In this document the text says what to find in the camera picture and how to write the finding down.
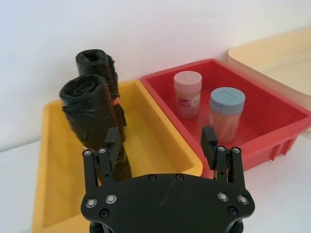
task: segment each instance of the white wall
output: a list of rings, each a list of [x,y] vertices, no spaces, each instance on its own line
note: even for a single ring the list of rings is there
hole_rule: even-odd
[[[39,139],[82,50],[112,55],[124,81],[309,25],[310,0],[1,0],[0,151]]]

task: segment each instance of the yellow plastic tray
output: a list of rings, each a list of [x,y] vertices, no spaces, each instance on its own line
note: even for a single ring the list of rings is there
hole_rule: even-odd
[[[127,127],[124,143],[134,177],[149,173],[200,176],[202,162],[140,81],[120,85]],[[80,213],[85,194],[83,146],[71,131],[61,101],[44,108],[34,233],[88,233]]]
[[[228,55],[231,66],[311,110],[311,27],[238,46]]]

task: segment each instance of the plastic tray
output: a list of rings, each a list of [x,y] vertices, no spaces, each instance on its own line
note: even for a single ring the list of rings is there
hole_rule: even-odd
[[[173,77],[184,70],[197,71],[203,76],[200,113],[193,119],[179,119],[176,116]],[[296,137],[311,125],[311,112],[217,60],[204,60],[160,71],[143,77],[141,81],[202,160],[203,176],[206,177],[210,177],[211,172],[200,146],[200,137],[202,127],[209,122],[209,98],[215,88],[234,87],[246,95],[237,138],[225,145],[242,148],[244,170],[285,155]]]
[[[311,110],[310,41],[311,27],[304,28],[233,48],[228,62]]]
[[[140,81],[120,85],[128,126],[125,149],[133,177],[149,173],[200,176],[202,163]],[[88,233],[80,206],[85,194],[83,146],[55,101],[44,109],[34,233]]]

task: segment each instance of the white table surface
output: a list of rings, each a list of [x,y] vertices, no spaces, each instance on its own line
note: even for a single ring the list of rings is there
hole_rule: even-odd
[[[0,153],[0,232],[31,233],[40,142]],[[245,172],[255,204],[245,233],[311,232],[311,135],[286,156]]]

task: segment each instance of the screw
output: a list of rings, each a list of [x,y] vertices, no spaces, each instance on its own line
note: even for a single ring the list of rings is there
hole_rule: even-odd
[[[224,147],[218,147],[218,150],[225,151],[225,148]]]
[[[229,212],[229,214],[232,214],[232,215],[237,215],[238,214],[238,210],[234,206],[229,206],[228,207],[228,212]]]
[[[93,208],[95,205],[97,204],[97,200],[92,198],[92,199],[88,199],[86,202],[86,207],[87,208]]]
[[[232,151],[233,151],[234,153],[240,153],[240,152],[241,152],[238,148],[233,148]]]
[[[184,176],[182,174],[177,174],[175,177],[179,181],[182,181],[184,179]]]
[[[109,216],[109,210],[108,209],[102,209],[99,212],[99,216],[102,217],[102,218],[108,217]]]
[[[221,201],[229,201],[229,197],[228,197],[228,195],[226,193],[219,193],[218,194],[218,198]]]
[[[148,180],[155,181],[156,180],[156,176],[155,175],[149,175],[148,176]]]
[[[90,155],[92,152],[90,151],[90,150],[86,150],[86,151],[84,151],[84,155]]]
[[[117,200],[117,196],[114,195],[114,194],[109,194],[107,197],[106,197],[106,203],[107,204],[113,204],[115,203]]]
[[[241,202],[243,205],[247,205],[249,203],[248,199],[245,196],[238,196],[239,202]]]

